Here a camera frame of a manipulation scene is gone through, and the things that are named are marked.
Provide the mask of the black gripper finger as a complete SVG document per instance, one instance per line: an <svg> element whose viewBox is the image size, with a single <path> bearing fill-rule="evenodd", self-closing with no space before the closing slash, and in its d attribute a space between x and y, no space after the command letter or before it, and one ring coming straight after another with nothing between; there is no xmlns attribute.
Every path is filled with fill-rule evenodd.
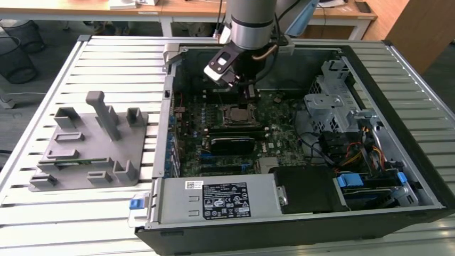
<svg viewBox="0 0 455 256"><path fill-rule="evenodd" d="M239 89L239 107L247 107L249 104L257 103L258 97L255 85L242 86Z"/></svg>

